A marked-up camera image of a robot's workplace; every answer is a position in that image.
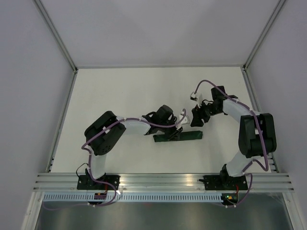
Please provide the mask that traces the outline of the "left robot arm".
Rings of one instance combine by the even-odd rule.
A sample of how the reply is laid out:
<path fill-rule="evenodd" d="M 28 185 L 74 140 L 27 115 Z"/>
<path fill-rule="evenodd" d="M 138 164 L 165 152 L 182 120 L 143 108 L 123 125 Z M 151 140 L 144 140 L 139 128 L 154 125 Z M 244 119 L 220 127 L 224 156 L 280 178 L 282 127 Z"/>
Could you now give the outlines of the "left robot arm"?
<path fill-rule="evenodd" d="M 162 132 L 166 138 L 172 139 L 180 134 L 186 120 L 186 109 L 182 109 L 179 117 L 176 117 L 166 105 L 162 105 L 156 112 L 137 118 L 116 116 L 112 111 L 105 112 L 84 132 L 86 141 L 81 149 L 89 153 L 88 184 L 95 190 L 104 186 L 106 155 L 123 135 L 148 136 Z"/>

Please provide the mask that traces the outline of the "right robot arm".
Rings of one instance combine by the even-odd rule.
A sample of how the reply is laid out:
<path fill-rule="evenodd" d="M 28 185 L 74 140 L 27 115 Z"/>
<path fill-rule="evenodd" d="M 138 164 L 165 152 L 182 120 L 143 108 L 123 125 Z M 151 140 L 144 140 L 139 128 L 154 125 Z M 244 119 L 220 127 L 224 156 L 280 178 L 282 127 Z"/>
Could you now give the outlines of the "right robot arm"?
<path fill-rule="evenodd" d="M 224 86 L 211 89 L 212 100 L 202 99 L 192 92 L 190 99 L 197 104 L 192 109 L 191 127 L 202 127 L 214 115 L 231 116 L 239 124 L 238 153 L 225 164 L 218 175 L 201 179 L 207 190 L 247 190 L 245 173 L 257 163 L 265 172 L 269 170 L 268 154 L 276 151 L 277 141 L 273 116 L 253 111 L 235 95 L 228 95 Z"/>

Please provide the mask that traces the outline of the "dark green cloth napkin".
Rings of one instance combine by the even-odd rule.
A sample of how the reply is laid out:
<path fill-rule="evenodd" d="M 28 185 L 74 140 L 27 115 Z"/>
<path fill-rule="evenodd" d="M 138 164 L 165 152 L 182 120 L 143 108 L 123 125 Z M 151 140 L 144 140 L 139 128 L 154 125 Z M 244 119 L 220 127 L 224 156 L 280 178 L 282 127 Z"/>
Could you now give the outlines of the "dark green cloth napkin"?
<path fill-rule="evenodd" d="M 202 139 L 202 136 L 203 136 L 202 131 L 182 132 L 180 141 L 198 140 L 198 139 Z M 170 141 L 168 141 L 168 135 L 167 134 L 154 135 L 153 139 L 156 143 L 158 143 L 158 142 L 170 142 Z"/>

